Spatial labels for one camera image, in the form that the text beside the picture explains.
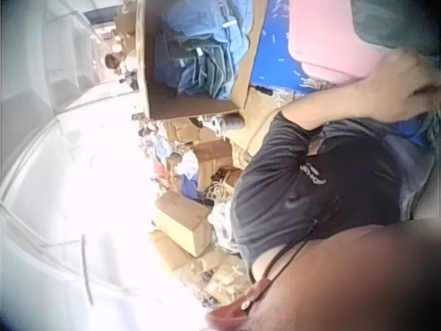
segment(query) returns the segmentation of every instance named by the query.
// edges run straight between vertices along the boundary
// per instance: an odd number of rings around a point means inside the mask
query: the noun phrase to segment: clothing pile
[[[163,16],[154,78],[178,94],[228,100],[249,48],[252,0],[184,0]]]

